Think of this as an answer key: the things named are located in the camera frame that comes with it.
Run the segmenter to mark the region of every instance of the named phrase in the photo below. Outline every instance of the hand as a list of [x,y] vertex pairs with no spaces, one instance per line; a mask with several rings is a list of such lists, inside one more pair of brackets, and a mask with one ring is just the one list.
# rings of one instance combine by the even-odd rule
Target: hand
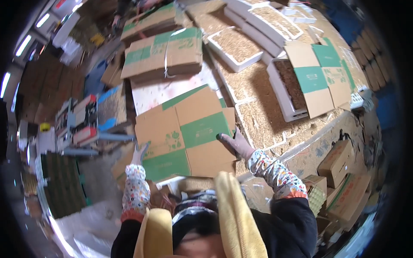
[[115,17],[113,18],[112,28],[118,24],[120,19],[121,19],[120,15],[115,15]]
[[138,144],[136,144],[131,164],[142,165],[143,156],[145,155],[145,152],[148,150],[148,148],[148,143],[145,143],[140,150],[138,149]]
[[247,140],[241,134],[237,126],[235,127],[234,139],[231,138],[231,136],[223,134],[223,133],[218,134],[218,138],[226,141],[245,160],[248,160],[251,157],[252,153],[255,151],[248,144]]

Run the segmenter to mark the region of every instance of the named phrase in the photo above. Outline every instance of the gloved hand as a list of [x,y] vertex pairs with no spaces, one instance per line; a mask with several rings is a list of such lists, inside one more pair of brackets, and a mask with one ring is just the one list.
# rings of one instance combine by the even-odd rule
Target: gloved hand
[[148,150],[149,144],[145,143],[142,148],[139,150],[138,144],[135,144],[135,151],[133,152],[131,164],[135,165],[142,165],[143,156],[145,152]]
[[241,134],[237,126],[235,127],[234,139],[231,138],[231,136],[223,134],[223,133],[219,133],[218,138],[226,141],[245,160],[248,160],[251,157],[252,153],[255,151],[248,144],[247,140]]

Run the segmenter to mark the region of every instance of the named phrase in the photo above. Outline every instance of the flattened cardboard box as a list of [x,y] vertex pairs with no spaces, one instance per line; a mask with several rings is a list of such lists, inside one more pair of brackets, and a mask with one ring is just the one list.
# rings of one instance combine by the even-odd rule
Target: flattened cardboard box
[[327,186],[337,188],[354,164],[351,140],[338,141],[317,168],[327,178]]
[[294,67],[310,118],[351,100],[350,85],[333,46],[293,41],[284,49]]
[[146,37],[151,37],[171,30],[189,27],[192,27],[192,23],[185,13],[176,8],[173,3],[170,3],[138,22],[136,22],[136,17],[127,20],[123,28],[121,41],[125,43],[126,47],[129,47],[132,42],[142,39],[140,32]]
[[121,79],[141,82],[166,75],[199,73],[202,68],[201,37],[201,30],[188,28],[133,42],[127,51]]
[[209,87],[163,111],[139,115],[135,133],[139,143],[149,143],[143,166],[147,179],[154,182],[174,174],[214,177],[218,171],[213,167],[236,160],[233,151],[216,139],[230,130]]
[[369,175],[349,173],[339,193],[327,207],[328,216],[337,219],[342,225],[347,224],[361,203],[369,183]]

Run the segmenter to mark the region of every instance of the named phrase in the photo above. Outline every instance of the ceiling light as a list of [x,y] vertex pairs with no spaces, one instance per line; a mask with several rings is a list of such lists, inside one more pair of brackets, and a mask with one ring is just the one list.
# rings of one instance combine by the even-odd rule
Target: ceiling light
[[9,79],[10,79],[10,73],[6,73],[3,78],[3,83],[1,84],[0,98],[3,98],[4,96],[4,91],[6,90]]
[[27,46],[30,40],[31,40],[31,36],[27,35],[27,37],[24,39],[23,43],[20,45],[19,49],[17,50],[16,56],[19,57],[23,53],[24,48]]
[[40,19],[39,22],[36,24],[36,27],[40,28],[40,26],[43,25],[43,23],[49,18],[49,16],[49,14],[45,14],[43,18]]

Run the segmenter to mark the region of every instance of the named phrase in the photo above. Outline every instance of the cardboard box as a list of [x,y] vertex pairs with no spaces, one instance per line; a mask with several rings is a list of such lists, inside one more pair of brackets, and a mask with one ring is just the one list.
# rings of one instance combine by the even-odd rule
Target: cardboard box
[[317,186],[327,195],[327,178],[318,175],[309,175],[308,177],[302,179],[303,183],[306,185],[307,191],[310,190],[312,186]]
[[163,111],[139,115],[136,139],[149,143],[143,159],[147,179],[156,182],[171,175],[216,176],[218,171],[212,168],[236,160],[233,150],[216,139],[218,133],[230,134],[230,129],[209,87]]
[[367,60],[373,59],[373,57],[374,57],[373,53],[371,52],[370,48],[368,47],[366,41],[361,36],[358,36],[356,38],[356,42],[360,46],[361,51],[366,56]]
[[353,43],[351,44],[351,47],[352,47],[353,54],[356,57],[360,66],[363,67],[367,65],[368,64],[367,57],[363,54],[363,51],[361,50],[358,43],[356,41],[353,41]]
[[327,208],[327,206],[329,206],[330,203],[333,201],[334,197],[336,197],[341,186],[343,186],[344,181],[345,181],[345,178],[343,179],[343,181],[341,181],[341,183],[336,188],[327,187],[327,199],[325,200],[325,203],[324,203],[325,208]]
[[350,84],[333,46],[293,41],[284,49],[294,67],[310,118],[351,100]]
[[366,65],[365,71],[368,77],[368,81],[370,83],[370,89],[372,91],[377,91],[380,89],[379,83],[377,81],[376,75],[374,73],[373,68],[371,67],[370,64]]
[[327,186],[337,188],[349,171],[353,161],[351,140],[338,141],[317,168],[320,176],[327,178]]
[[139,19],[138,22],[136,21],[136,17],[127,20],[123,28],[121,41],[125,43],[126,47],[129,47],[132,42],[142,39],[140,33],[143,33],[145,37],[152,37],[175,29],[192,27],[186,14],[176,8],[173,3],[159,8],[149,16]]
[[100,79],[101,82],[106,84],[107,87],[113,88],[118,86],[122,83],[121,80],[121,73],[122,67],[125,60],[124,56],[125,46],[121,46],[113,59],[109,62],[106,70],[104,71],[102,78]]
[[379,83],[379,86],[382,88],[386,86],[386,80],[383,77],[382,72],[380,71],[379,65],[377,64],[376,60],[373,60],[371,62],[371,68],[373,68],[374,74],[376,75],[377,82]]
[[343,229],[345,231],[350,231],[351,228],[354,226],[354,224],[356,223],[356,221],[360,217],[361,212],[363,211],[365,205],[367,204],[369,196],[370,196],[369,192],[367,192],[363,195],[363,197],[361,198],[360,203],[358,204],[358,206],[356,208],[356,211],[353,213],[353,215],[351,216],[349,221],[347,223],[345,223],[344,225],[342,225]]
[[125,58],[121,79],[145,81],[199,73],[202,68],[202,32],[198,28],[170,31],[133,42]]
[[341,225],[349,223],[361,203],[369,183],[369,175],[349,173],[339,193],[327,207],[329,218],[337,219]]

